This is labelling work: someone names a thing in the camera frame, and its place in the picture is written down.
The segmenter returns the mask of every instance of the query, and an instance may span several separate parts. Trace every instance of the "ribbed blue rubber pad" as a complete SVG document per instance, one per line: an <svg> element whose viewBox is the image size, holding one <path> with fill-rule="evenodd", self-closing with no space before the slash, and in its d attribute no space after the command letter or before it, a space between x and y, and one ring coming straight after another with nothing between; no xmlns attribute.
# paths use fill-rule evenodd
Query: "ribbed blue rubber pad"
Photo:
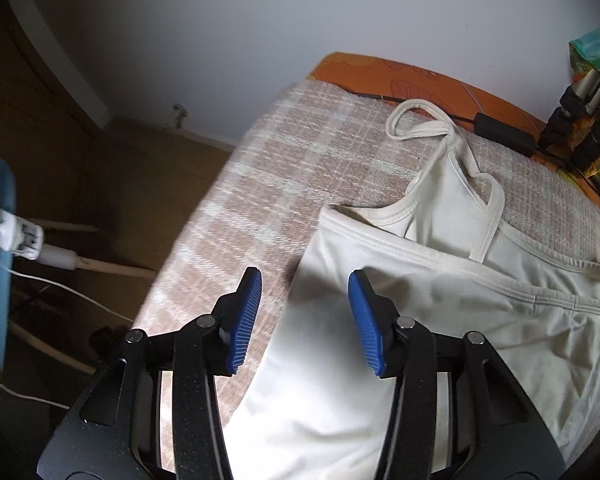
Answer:
<svg viewBox="0 0 600 480"><path fill-rule="evenodd" d="M258 270L253 273L251 281L248 283L246 293L242 298L242 306L238 323L235 330L230 334L229 355L226 360L226 367L231 373L236 373L238 367L244 363L244 357L251 339L253 323L256 320L258 307L260 306L260 297L262 295L262 274Z"/></svg>
<svg viewBox="0 0 600 480"><path fill-rule="evenodd" d="M362 289L360 281L355 273L349 275L349 303L353 318L358 326L360 334L360 343L365 352L366 362L375 372L376 375L381 375L384 371L385 362L382 356L382 338L365 293Z"/></svg>

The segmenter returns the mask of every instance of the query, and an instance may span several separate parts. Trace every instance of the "orange fabric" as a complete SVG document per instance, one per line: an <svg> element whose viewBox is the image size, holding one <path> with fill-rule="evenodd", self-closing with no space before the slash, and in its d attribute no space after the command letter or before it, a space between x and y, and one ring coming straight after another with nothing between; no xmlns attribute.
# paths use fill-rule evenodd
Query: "orange fabric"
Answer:
<svg viewBox="0 0 600 480"><path fill-rule="evenodd" d="M332 83L349 92L426 99L449 114L469 119L481 112L533 135L536 140L544 128L542 121L524 110L475 86L431 70L379 57L334 52L318 63L308 77ZM473 131L472 124L461 125ZM541 155L534 155L533 159L579 187L600 208L600 197L583 179L559 170Z"/></svg>

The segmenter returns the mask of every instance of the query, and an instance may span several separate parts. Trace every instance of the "silver rivet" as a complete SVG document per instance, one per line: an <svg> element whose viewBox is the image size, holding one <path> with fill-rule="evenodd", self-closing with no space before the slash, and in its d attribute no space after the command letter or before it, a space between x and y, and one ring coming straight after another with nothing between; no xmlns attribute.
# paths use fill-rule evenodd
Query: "silver rivet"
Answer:
<svg viewBox="0 0 600 480"><path fill-rule="evenodd" d="M200 316L198 318L196 323L198 324L198 326L201 326L202 328L209 328L210 326L215 325L216 318L213 317L211 314L203 314L202 316Z"/></svg>
<svg viewBox="0 0 600 480"><path fill-rule="evenodd" d="M476 332L475 330L469 332L466 335L466 338L469 340L469 343L472 343L474 345L481 345L482 343L484 343L484 336L480 332Z"/></svg>
<svg viewBox="0 0 600 480"><path fill-rule="evenodd" d="M142 332L142 330L140 330L139 328L135 328L133 330L129 330L129 332L126 333L125 339L127 343L137 343L143 337L144 332Z"/></svg>
<svg viewBox="0 0 600 480"><path fill-rule="evenodd" d="M413 317L408 316L400 316L398 319L395 320L395 323L397 326L405 330L416 326L416 320L413 319Z"/></svg>

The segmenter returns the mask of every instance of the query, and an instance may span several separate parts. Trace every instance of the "checkered cloth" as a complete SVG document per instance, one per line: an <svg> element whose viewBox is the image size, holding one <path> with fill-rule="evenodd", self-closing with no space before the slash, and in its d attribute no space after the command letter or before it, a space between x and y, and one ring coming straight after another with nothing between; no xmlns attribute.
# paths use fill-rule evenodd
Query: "checkered cloth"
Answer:
<svg viewBox="0 0 600 480"><path fill-rule="evenodd" d="M244 365L216 381L226 423L253 377L290 280L325 204L397 201L440 138L398 142L384 132L392 107L337 86L303 81L281 92L236 148L193 213L136 320L150 335L178 330L233 292L247 266L262 272L262 302ZM398 133L425 120L405 115ZM506 194L504 219L561 253L600 257L600 213L557 174L473 134L480 170ZM484 200L489 189L474 182ZM171 385L162 392L163 464L173 468Z"/></svg>

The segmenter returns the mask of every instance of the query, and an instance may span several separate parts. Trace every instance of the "white garment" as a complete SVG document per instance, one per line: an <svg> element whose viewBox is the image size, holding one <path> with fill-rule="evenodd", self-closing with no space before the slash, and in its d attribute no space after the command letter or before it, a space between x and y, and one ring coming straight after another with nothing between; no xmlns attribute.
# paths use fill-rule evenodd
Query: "white garment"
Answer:
<svg viewBox="0 0 600 480"><path fill-rule="evenodd" d="M410 107L438 120L399 138L445 138L397 203L323 208L269 347L224 429L236 480L373 478L394 380L366 365L347 299L355 269L432 332L483 332L568 462L600 427L600 264L549 250L501 220L500 184L479 172L434 105L398 107L390 135ZM465 173L491 184L488 204ZM445 447L441 423L434 469L445 466Z"/></svg>

